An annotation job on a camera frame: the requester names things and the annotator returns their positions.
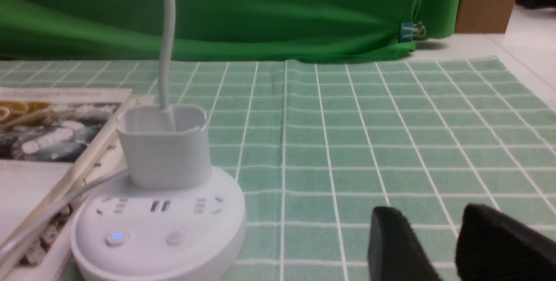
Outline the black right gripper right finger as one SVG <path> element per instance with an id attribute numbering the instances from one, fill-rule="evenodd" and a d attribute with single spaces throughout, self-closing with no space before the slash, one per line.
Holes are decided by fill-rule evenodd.
<path id="1" fill-rule="evenodd" d="M 463 281 L 553 281 L 556 244 L 490 206 L 468 204 L 455 263 Z"/>

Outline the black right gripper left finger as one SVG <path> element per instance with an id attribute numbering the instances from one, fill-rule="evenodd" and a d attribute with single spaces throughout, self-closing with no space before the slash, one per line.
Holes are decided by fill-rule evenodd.
<path id="1" fill-rule="evenodd" d="M 397 208 L 373 208 L 367 262 L 371 281 L 441 281 L 409 221 Z"/>

